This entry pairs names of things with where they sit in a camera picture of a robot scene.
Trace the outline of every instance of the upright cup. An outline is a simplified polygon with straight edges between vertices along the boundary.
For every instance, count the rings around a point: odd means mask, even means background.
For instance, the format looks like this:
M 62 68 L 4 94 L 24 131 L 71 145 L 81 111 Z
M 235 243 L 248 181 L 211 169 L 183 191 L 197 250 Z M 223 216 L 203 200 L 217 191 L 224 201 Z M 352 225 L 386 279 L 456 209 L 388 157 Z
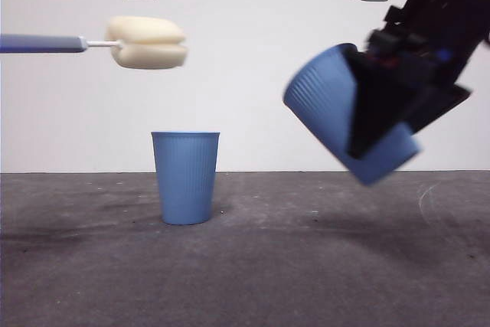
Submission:
M 200 224 L 211 218 L 218 132 L 152 132 L 162 219 Z

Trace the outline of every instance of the cream sponge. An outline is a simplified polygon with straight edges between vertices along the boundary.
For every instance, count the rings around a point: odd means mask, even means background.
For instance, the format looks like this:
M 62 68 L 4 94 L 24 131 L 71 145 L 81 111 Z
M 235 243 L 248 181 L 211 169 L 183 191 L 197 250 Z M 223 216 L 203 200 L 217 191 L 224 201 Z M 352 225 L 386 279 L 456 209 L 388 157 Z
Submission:
M 188 49 L 180 43 L 184 32 L 173 22 L 150 17 L 117 16 L 109 20 L 107 41 L 121 41 L 112 46 L 114 60 L 121 67 L 168 69 L 185 62 Z

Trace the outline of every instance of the white wall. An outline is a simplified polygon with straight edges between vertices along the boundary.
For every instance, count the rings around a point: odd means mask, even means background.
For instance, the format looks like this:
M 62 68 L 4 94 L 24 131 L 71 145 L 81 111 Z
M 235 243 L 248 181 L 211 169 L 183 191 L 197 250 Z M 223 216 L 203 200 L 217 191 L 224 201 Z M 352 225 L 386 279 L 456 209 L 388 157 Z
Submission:
M 402 5 L 404 0 L 390 0 Z M 107 50 L 2 55 L 3 172 L 153 171 L 150 131 L 222 132 L 221 171 L 342 167 L 282 103 L 295 71 L 341 42 L 362 46 L 388 3 L 356 0 L 2 0 L 5 33 L 102 38 L 113 15 L 169 18 L 184 68 L 127 70 Z M 460 83 L 471 100 L 418 137 L 409 169 L 490 168 L 490 53 Z

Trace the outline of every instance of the white brush shaft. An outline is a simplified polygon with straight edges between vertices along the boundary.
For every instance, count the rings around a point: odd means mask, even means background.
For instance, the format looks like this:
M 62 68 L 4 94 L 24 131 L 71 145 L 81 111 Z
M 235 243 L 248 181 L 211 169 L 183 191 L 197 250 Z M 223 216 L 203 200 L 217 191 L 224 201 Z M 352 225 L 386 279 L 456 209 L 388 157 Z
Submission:
M 88 47 L 112 47 L 123 46 L 121 41 L 87 41 Z

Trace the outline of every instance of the cup rim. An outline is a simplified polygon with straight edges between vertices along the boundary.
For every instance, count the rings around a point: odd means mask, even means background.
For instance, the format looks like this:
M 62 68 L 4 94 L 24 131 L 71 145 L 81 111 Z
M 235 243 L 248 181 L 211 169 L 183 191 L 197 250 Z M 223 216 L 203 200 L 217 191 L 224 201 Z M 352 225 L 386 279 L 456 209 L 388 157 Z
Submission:
M 155 130 L 155 131 L 152 131 L 152 135 L 154 134 L 175 134 L 175 135 L 179 135 L 179 134 L 195 134 L 195 135 L 204 135 L 204 134 L 212 134 L 212 135 L 216 135 L 216 134 L 220 134 L 220 132 L 206 132 L 206 131 L 199 131 L 199 130 Z

